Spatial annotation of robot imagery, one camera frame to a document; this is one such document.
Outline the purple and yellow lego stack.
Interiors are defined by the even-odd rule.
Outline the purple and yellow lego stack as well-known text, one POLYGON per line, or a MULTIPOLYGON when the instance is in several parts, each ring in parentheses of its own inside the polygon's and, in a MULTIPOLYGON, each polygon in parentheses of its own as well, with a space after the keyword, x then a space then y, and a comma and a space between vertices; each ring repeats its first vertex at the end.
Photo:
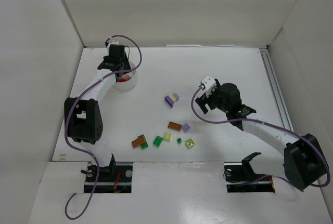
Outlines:
POLYGON ((174 104, 179 101, 179 95, 174 93, 174 94, 169 94, 164 97, 165 102, 171 107, 174 107, 174 104))

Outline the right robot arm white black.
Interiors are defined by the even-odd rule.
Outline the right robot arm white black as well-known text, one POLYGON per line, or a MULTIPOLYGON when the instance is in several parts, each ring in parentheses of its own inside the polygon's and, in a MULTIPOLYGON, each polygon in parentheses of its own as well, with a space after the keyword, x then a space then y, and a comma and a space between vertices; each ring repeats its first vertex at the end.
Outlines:
POLYGON ((324 188, 331 182, 329 165, 316 137, 301 136, 291 130, 274 125, 242 103, 235 84, 220 84, 205 76, 199 85, 204 93, 193 95, 191 105, 197 104, 203 114, 218 109, 225 113, 225 123, 249 133, 279 152, 284 159, 284 180, 302 191, 308 186, 324 188))

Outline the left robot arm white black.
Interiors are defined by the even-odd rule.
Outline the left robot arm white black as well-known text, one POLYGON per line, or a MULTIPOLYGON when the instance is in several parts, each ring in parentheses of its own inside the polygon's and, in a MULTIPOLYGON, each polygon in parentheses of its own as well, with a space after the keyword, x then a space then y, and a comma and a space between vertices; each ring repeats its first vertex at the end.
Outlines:
POLYGON ((103 120, 99 104, 108 90, 118 82, 123 74, 131 69, 125 46, 113 42, 107 46, 108 54, 97 67, 93 80, 77 97, 68 97, 64 103, 66 143, 69 140, 78 143, 70 145, 92 157, 92 173, 97 170, 103 174, 115 174, 114 156, 101 140, 103 120))

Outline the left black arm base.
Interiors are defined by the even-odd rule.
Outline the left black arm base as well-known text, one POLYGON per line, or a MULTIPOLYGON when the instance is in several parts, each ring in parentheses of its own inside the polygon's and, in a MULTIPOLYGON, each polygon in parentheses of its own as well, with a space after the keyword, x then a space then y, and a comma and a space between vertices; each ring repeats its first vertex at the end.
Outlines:
MULTIPOLYGON (((115 172, 106 173, 100 170, 95 193, 131 193, 133 163, 118 163, 115 165, 115 172)), ((96 166, 89 164, 87 169, 82 169, 81 173, 85 175, 84 192, 91 193, 95 179, 96 166)))

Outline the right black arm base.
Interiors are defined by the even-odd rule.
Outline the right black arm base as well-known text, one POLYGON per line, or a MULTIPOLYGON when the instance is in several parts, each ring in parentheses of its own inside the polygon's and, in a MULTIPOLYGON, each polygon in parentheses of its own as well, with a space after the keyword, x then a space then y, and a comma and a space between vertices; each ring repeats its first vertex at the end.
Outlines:
POLYGON ((254 172, 250 162, 261 152, 254 152, 240 162, 224 162, 223 177, 228 193, 275 193, 271 176, 254 172))

